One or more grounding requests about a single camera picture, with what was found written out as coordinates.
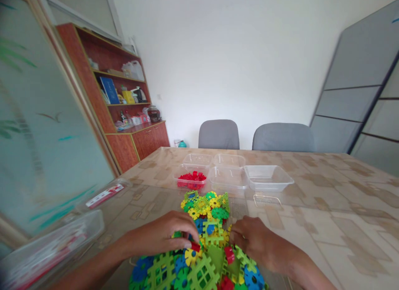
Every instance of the cabinet door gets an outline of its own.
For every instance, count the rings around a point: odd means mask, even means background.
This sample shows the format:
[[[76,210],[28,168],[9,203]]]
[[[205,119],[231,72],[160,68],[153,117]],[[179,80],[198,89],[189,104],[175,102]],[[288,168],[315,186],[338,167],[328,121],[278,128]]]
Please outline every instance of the cabinet door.
[[[154,127],[154,132],[157,139],[157,147],[170,147],[165,123],[159,124]]]
[[[158,149],[156,134],[154,133],[153,128],[133,134],[133,140],[140,160],[143,160],[149,154]]]
[[[399,143],[361,134],[351,155],[399,177]]]
[[[363,122],[378,89],[374,86],[324,91],[316,115]]]
[[[130,134],[112,134],[106,137],[122,173],[138,164],[138,158]]]
[[[378,100],[363,132],[399,141],[399,100]]]
[[[380,98],[399,98],[399,62],[396,63],[396,67],[389,77]]]
[[[310,127],[315,138],[316,151],[347,153],[361,123],[315,116]]]
[[[399,50],[399,0],[345,29],[324,89],[381,85]]]

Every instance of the red block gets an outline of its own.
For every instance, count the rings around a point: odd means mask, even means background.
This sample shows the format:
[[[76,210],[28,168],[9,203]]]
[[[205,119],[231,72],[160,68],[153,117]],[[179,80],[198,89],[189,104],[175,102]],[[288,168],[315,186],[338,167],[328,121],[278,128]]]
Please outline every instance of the red block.
[[[221,290],[233,290],[234,283],[227,276],[224,276],[223,282],[218,288]]]
[[[233,249],[230,246],[226,246],[224,248],[224,253],[226,254],[227,264],[233,263],[235,259]]]
[[[195,242],[191,242],[191,249],[196,252],[199,252],[201,250],[201,246]]]

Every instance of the small teal object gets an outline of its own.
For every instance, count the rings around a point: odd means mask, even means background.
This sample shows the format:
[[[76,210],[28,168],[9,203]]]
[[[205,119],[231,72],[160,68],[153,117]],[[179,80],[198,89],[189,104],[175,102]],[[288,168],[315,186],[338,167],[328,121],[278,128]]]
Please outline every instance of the small teal object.
[[[181,141],[179,144],[179,147],[187,147],[186,143],[184,141]]]

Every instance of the chair backrest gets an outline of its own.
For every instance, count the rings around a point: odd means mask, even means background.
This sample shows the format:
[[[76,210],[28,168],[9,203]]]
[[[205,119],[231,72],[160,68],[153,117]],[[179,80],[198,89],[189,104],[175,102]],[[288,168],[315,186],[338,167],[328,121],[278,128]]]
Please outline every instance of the chair backrest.
[[[255,131],[252,150],[314,152],[315,141],[304,124],[270,123]]]
[[[199,128],[198,148],[240,149],[237,124],[232,120],[209,120]]]

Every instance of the book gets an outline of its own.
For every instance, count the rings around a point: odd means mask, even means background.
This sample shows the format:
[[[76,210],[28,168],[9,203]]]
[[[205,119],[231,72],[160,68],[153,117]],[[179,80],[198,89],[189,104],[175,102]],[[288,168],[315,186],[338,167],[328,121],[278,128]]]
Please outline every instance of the book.
[[[115,85],[111,78],[100,77],[101,84],[109,99],[109,104],[119,104],[118,93],[116,92]]]

